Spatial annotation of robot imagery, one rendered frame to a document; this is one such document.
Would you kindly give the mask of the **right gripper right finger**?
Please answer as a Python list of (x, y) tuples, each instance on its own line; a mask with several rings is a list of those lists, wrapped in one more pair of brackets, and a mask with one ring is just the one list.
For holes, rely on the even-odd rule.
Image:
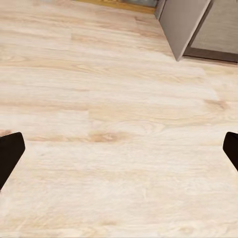
[(238, 133), (227, 132), (223, 150), (238, 171)]

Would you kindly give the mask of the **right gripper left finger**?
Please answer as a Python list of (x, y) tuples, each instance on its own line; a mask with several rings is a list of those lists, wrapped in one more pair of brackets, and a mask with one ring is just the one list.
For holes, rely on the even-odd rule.
[(0, 137), (0, 190), (25, 151), (21, 132)]

